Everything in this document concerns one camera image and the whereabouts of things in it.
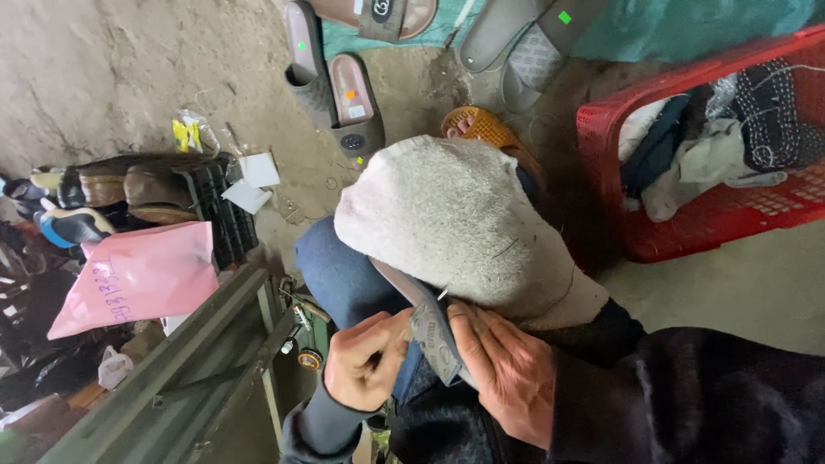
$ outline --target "white plastic bag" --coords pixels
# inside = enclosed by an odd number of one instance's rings
[[[97,383],[107,390],[114,390],[115,387],[129,375],[134,369],[131,358],[125,354],[118,354],[109,345],[103,353],[103,361],[97,368]]]

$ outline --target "white label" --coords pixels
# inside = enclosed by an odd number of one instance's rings
[[[358,105],[357,107],[351,107],[347,109],[350,112],[350,118],[355,119],[357,117],[366,116],[366,111],[364,111],[364,105]]]

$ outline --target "gray sleeve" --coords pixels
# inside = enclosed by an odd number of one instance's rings
[[[340,464],[352,456],[361,438],[361,421],[375,415],[335,401],[323,383],[309,403],[298,405],[284,421],[280,464]]]

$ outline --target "pile of shoes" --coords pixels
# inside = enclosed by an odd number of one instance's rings
[[[174,173],[200,156],[125,154],[63,169],[38,168],[3,193],[60,248],[118,232],[198,220],[186,179]]]

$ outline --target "white cloth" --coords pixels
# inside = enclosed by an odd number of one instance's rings
[[[424,135],[382,149],[342,192],[335,230],[526,329],[591,322],[608,299],[530,205],[516,160],[480,140]]]
[[[619,131],[619,161],[622,164],[630,158],[630,155],[642,143],[642,140],[650,131],[650,126],[659,118],[659,113],[662,112],[662,108],[665,107],[668,100],[670,100],[670,97],[650,103],[627,116]]]
[[[642,192],[653,222],[670,220],[679,208],[726,179],[754,171],[745,165],[742,125],[734,119],[708,121],[699,139],[679,145],[670,169]]]

